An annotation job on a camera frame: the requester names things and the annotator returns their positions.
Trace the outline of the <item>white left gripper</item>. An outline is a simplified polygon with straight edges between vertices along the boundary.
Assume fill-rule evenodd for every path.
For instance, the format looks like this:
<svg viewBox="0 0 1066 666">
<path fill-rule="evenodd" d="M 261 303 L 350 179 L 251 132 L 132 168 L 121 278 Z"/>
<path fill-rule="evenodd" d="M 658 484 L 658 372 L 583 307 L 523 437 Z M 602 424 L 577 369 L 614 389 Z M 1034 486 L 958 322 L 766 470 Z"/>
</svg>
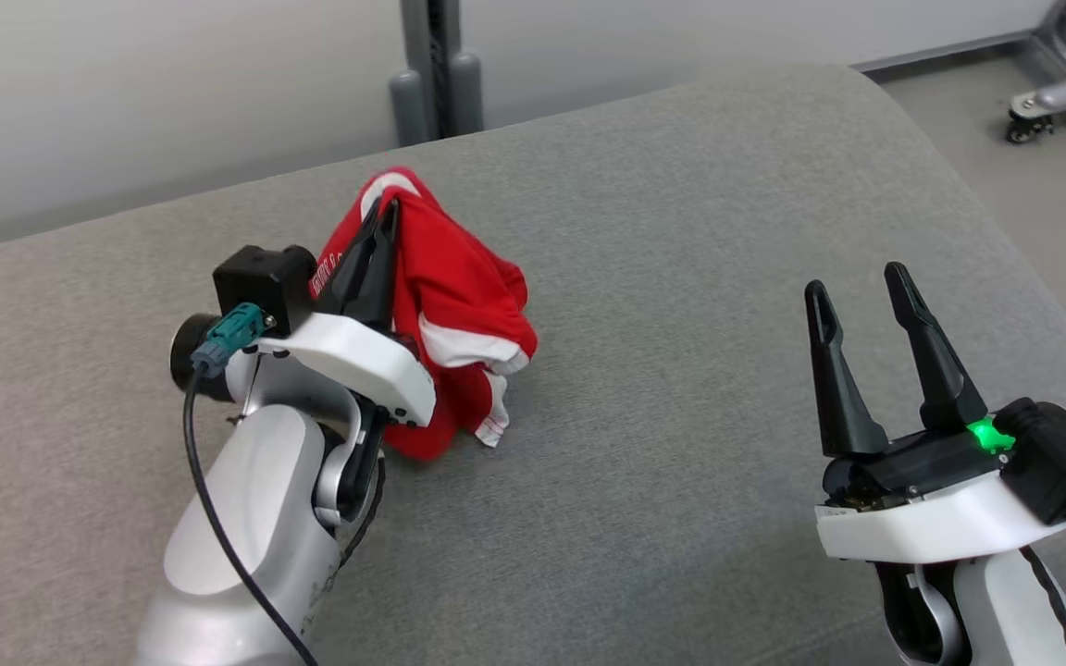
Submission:
<svg viewBox="0 0 1066 666">
<path fill-rule="evenodd" d="M 429 370 L 401 342 L 382 334 L 393 328 L 400 227 L 401 199 L 390 198 L 381 204 L 376 220 L 361 225 L 314 300 L 317 313 L 284 339 L 264 336 L 255 345 L 262 352 L 286 352 L 309 370 L 384 406 L 399 422 L 426 427 L 437 401 Z"/>
</svg>

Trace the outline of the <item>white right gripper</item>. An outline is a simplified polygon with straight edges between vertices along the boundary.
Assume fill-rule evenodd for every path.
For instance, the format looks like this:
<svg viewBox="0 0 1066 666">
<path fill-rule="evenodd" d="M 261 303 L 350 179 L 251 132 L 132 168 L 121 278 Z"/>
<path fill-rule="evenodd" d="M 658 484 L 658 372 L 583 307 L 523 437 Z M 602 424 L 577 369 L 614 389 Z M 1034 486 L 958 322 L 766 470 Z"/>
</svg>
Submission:
<svg viewBox="0 0 1066 666">
<path fill-rule="evenodd" d="M 867 409 L 847 366 L 845 329 L 828 290 L 811 281 L 804 291 L 822 451 L 834 458 L 822 480 L 825 501 L 815 506 L 826 555 L 872 563 L 965 561 L 1066 530 L 1066 519 L 1041 522 L 1002 480 L 1014 439 L 981 421 L 988 405 L 910 271 L 889 262 L 884 277 L 894 316 L 909 338 L 927 429 L 898 438 L 888 450 L 886 431 Z"/>
</svg>

